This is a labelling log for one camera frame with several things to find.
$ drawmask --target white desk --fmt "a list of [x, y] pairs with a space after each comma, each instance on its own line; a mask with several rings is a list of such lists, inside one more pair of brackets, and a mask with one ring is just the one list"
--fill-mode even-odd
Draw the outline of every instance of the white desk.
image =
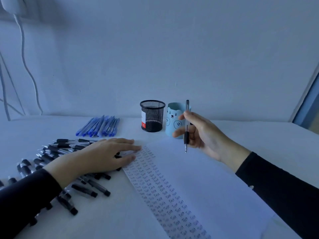
[[[16, 163], [34, 159], [37, 149], [57, 138], [76, 138], [88, 118], [33, 116], [1, 124], [0, 177], [18, 176]], [[300, 179], [319, 187], [319, 136], [295, 124], [279, 122], [214, 121], [231, 139]], [[166, 137], [148, 133], [140, 119], [122, 119], [118, 137], [145, 144]], [[25, 228], [17, 238], [168, 238], [151, 211], [140, 199], [123, 171], [101, 180], [112, 193], [95, 199], [73, 196], [79, 210], [72, 216], [55, 200], [54, 208], [40, 213], [38, 224]], [[263, 238], [299, 238], [275, 216]]]

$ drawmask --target hand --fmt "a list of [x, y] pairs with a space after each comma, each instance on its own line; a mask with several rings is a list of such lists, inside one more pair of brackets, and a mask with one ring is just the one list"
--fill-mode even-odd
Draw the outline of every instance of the hand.
[[114, 158], [121, 151], [139, 151], [141, 146], [125, 138], [102, 139], [73, 153], [63, 155], [44, 167], [65, 188], [77, 177], [87, 173], [107, 172], [124, 167], [135, 159], [134, 154]]
[[[191, 148], [200, 148], [211, 158], [225, 163], [234, 172], [250, 154], [248, 149], [231, 140], [210, 120], [197, 113], [185, 111], [178, 119], [186, 119], [193, 124], [188, 129]], [[173, 137], [184, 133], [185, 127], [181, 127], [173, 133]]]

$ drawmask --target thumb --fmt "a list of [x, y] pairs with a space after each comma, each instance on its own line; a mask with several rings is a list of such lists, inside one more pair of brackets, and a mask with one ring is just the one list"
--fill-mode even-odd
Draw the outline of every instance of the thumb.
[[136, 158], [135, 154], [129, 154], [129, 155], [126, 155], [126, 156], [121, 157], [121, 158], [116, 158], [115, 159], [115, 165], [116, 165], [115, 169], [129, 165], [131, 162], [133, 162], [135, 160], [135, 158]]
[[184, 117], [197, 128], [203, 127], [203, 125], [206, 123], [205, 118], [203, 118], [195, 112], [185, 111]]

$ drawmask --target black sleeve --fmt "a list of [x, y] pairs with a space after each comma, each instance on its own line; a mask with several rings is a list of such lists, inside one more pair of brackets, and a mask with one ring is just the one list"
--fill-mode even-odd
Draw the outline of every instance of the black sleeve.
[[15, 237], [61, 190], [45, 169], [0, 190], [2, 235]]
[[319, 189], [252, 152], [236, 175], [301, 238], [319, 237]]

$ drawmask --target white wall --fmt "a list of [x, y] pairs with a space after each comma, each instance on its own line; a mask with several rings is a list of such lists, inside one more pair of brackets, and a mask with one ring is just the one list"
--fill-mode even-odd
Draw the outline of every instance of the white wall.
[[[45, 114], [139, 117], [142, 100], [189, 99], [209, 118], [287, 121], [319, 61], [319, 0], [40, 4], [26, 58]], [[0, 21], [0, 32], [23, 105], [38, 114], [18, 28]]]

